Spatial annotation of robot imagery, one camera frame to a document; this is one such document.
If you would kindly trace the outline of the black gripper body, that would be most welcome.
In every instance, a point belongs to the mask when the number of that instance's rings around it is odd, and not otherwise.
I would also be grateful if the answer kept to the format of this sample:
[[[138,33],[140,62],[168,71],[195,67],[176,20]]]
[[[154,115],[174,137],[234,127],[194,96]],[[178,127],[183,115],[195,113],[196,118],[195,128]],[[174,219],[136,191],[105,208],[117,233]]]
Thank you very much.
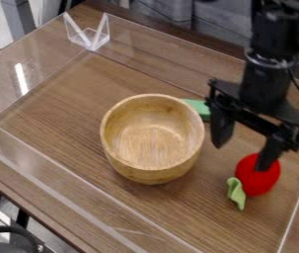
[[[283,140],[283,151],[299,149],[299,111],[287,100],[294,79],[296,55],[247,53],[239,84],[210,79],[206,105],[218,103],[232,112],[235,123],[252,129],[266,139]]]

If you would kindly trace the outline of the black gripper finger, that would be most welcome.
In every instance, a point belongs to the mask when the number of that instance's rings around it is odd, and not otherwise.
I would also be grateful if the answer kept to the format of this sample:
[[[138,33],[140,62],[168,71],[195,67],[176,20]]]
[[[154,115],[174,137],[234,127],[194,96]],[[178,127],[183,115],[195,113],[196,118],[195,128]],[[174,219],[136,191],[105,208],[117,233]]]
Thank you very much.
[[[280,156],[284,149],[283,140],[278,137],[271,136],[266,140],[264,147],[258,154],[254,170],[258,172],[264,172],[268,170],[271,164]]]
[[[215,147],[220,148],[232,137],[235,119],[232,112],[226,110],[218,103],[211,104],[210,111],[211,141]]]

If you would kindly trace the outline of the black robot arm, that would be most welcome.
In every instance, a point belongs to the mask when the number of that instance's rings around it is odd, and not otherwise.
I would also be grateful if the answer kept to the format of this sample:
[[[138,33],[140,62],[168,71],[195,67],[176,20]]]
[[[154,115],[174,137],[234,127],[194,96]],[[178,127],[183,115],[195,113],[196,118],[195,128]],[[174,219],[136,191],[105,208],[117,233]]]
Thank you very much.
[[[299,149],[299,111],[287,100],[299,56],[299,0],[251,0],[251,38],[240,83],[212,79],[206,105],[211,141],[223,146],[242,124],[266,137],[252,169],[266,171]]]

